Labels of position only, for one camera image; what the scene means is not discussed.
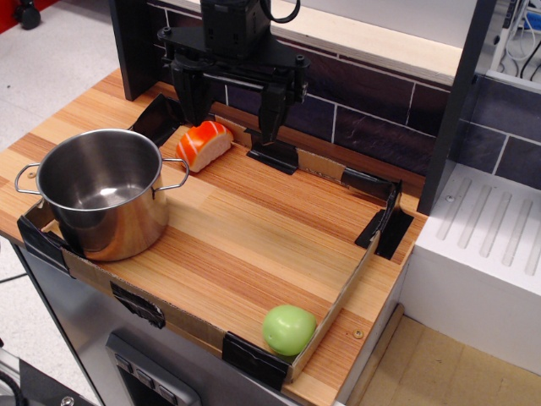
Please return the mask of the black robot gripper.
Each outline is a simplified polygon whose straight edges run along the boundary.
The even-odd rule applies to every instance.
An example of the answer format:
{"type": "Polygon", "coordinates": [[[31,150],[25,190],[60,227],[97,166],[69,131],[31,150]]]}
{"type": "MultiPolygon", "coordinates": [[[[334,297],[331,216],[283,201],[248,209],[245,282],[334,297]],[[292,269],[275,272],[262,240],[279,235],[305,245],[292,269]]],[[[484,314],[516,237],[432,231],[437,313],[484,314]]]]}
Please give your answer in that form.
{"type": "Polygon", "coordinates": [[[262,91],[261,143],[276,141],[289,107],[306,96],[309,60],[278,42],[271,24],[293,21],[300,7],[296,1],[289,15],[276,17],[270,1],[202,1],[201,26],[167,26],[158,31],[166,48],[163,61],[171,68],[189,123],[200,126],[205,120],[212,104],[210,82],[216,80],[262,91]]]}

